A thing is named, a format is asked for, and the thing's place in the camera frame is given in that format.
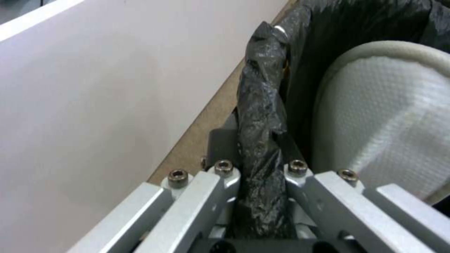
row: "black plastic bag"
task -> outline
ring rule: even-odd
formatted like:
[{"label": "black plastic bag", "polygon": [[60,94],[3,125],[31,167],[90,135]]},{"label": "black plastic bag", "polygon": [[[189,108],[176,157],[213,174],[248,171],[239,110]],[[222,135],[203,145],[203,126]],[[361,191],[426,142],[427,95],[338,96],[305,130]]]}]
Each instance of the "black plastic bag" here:
[{"label": "black plastic bag", "polygon": [[450,11],[434,0],[300,0],[278,25],[262,23],[247,45],[237,105],[243,168],[229,237],[296,237],[283,176],[292,152],[281,140],[293,138],[309,160],[315,94],[338,56],[382,40],[450,51]]}]

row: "hex socket screw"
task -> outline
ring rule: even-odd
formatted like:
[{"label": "hex socket screw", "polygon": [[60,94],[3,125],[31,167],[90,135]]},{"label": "hex socket screw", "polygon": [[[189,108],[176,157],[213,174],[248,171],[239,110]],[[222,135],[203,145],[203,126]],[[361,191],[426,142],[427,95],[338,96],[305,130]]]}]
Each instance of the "hex socket screw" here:
[{"label": "hex socket screw", "polygon": [[183,188],[188,184],[188,173],[183,169],[176,169],[169,172],[167,179],[170,187]]},{"label": "hex socket screw", "polygon": [[337,175],[340,176],[343,180],[349,183],[351,186],[355,187],[358,182],[358,175],[353,170],[342,169],[337,171]]},{"label": "hex socket screw", "polygon": [[308,166],[302,160],[292,160],[289,163],[288,173],[294,177],[302,177],[306,174]]},{"label": "hex socket screw", "polygon": [[214,173],[221,177],[229,177],[233,172],[233,164],[229,160],[219,160],[214,164]]}]

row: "white panel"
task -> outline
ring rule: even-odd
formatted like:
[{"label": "white panel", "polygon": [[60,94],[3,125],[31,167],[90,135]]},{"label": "white panel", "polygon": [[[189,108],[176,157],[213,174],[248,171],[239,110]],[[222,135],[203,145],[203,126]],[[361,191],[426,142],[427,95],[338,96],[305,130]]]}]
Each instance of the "white panel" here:
[{"label": "white panel", "polygon": [[1,251],[80,239],[148,178],[285,3],[85,0],[0,42]]}]

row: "metal bracket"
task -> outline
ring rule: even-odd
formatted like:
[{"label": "metal bracket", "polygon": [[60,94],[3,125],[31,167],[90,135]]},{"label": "metal bracket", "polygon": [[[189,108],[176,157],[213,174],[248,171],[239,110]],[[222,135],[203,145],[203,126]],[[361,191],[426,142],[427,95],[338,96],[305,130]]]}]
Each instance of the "metal bracket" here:
[{"label": "metal bracket", "polygon": [[171,204],[170,191],[142,183],[68,252],[130,252]]},{"label": "metal bracket", "polygon": [[288,194],[330,239],[351,234],[369,252],[432,252],[335,172],[293,177],[285,173]]}]

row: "silver metal bar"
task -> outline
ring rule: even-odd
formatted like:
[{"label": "silver metal bar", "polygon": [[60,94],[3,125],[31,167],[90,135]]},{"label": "silver metal bar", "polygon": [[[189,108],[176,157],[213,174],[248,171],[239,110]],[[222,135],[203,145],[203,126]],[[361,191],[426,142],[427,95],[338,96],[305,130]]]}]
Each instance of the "silver metal bar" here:
[{"label": "silver metal bar", "polygon": [[364,195],[436,252],[450,252],[450,220],[440,212],[395,184]]},{"label": "silver metal bar", "polygon": [[199,172],[135,252],[187,252],[210,234],[227,197],[221,177]]},{"label": "silver metal bar", "polygon": [[368,252],[432,252],[335,172],[295,178],[285,174],[288,194],[326,237],[351,234]]},{"label": "silver metal bar", "polygon": [[68,252],[129,252],[171,204],[170,191],[142,183]]}]

